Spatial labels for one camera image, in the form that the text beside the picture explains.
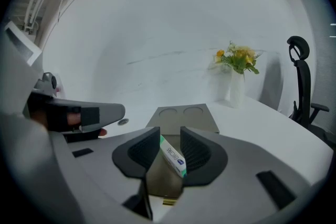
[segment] black chair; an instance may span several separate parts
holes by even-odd
[[[305,62],[305,59],[309,56],[308,43],[298,36],[290,37],[287,43],[289,44],[290,60],[297,69],[299,86],[299,107],[296,106],[296,102],[294,101],[294,111],[290,118],[326,142],[328,139],[325,130],[311,124],[320,110],[329,112],[329,108],[324,105],[310,103],[310,70],[308,64]],[[299,60],[293,59],[291,55],[292,50],[296,52]],[[311,107],[314,108],[314,111],[309,116]]]

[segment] small box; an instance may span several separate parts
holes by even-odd
[[[164,158],[174,168],[180,177],[187,175],[185,159],[177,152],[172,145],[160,135],[160,149]]]

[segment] chair backrest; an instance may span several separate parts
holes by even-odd
[[[297,68],[299,87],[299,107],[296,108],[296,104],[294,104],[294,113],[291,118],[303,127],[308,128],[310,114],[310,70],[305,59],[309,56],[309,46],[302,37],[298,36],[290,37],[287,43],[289,44],[290,59]],[[291,55],[292,50],[296,52],[299,60],[293,59]]]

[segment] white desk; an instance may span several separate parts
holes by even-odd
[[[185,105],[161,103],[157,106]],[[233,109],[227,101],[207,103],[221,135],[254,143],[266,149],[295,169],[310,184],[323,179],[329,169],[333,151],[312,133],[281,113],[258,101],[245,97],[240,109]],[[127,108],[130,121],[124,126],[107,126],[108,135],[119,135],[144,128],[157,107]],[[169,207],[159,198],[151,199],[154,220]]]

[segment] chair headrest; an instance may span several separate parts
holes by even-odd
[[[308,58],[309,45],[302,37],[292,36],[287,40],[287,43],[289,44],[289,56],[292,62],[294,62],[295,60],[293,59],[290,51],[294,49],[295,52],[298,54],[295,47],[297,47],[300,51],[300,55],[298,54],[300,60],[306,60]]]

